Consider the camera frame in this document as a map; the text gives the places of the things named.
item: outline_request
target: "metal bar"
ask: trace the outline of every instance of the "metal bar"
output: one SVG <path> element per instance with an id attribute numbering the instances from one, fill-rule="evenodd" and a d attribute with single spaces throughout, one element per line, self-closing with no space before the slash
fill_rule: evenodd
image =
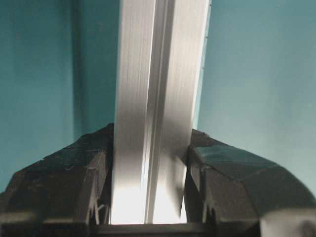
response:
<path id="1" fill-rule="evenodd" d="M 121 0 L 112 224 L 177 223 L 209 0 Z"/>

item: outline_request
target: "brushed aluminum surface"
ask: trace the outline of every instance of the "brushed aluminum surface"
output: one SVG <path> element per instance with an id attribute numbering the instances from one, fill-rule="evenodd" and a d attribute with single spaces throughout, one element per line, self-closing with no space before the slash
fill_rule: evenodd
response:
<path id="1" fill-rule="evenodd" d="M 209 0 L 121 0 L 112 224 L 177 223 Z"/>

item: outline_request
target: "teal background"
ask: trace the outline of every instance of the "teal background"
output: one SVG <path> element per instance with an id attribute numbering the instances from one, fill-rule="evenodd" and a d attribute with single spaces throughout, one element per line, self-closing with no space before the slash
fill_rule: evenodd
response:
<path id="1" fill-rule="evenodd" d="M 316 194 L 316 2 L 213 0 L 195 126 Z M 0 2 L 0 192 L 114 121 L 118 0 Z"/>
<path id="2" fill-rule="evenodd" d="M 0 192 L 114 121 L 119 1 L 0 1 Z"/>
<path id="3" fill-rule="evenodd" d="M 316 1 L 213 0 L 198 129 L 316 194 Z"/>

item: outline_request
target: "teal wall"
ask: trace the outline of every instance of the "teal wall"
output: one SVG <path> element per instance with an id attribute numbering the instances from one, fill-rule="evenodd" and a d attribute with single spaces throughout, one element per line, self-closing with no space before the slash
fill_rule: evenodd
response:
<path id="1" fill-rule="evenodd" d="M 0 1 L 0 192 L 114 121 L 119 1 Z"/>
<path id="2" fill-rule="evenodd" d="M 198 129 L 316 194 L 316 1 L 213 0 Z"/>
<path id="3" fill-rule="evenodd" d="M 75 135 L 114 122 L 119 0 L 73 0 Z"/>

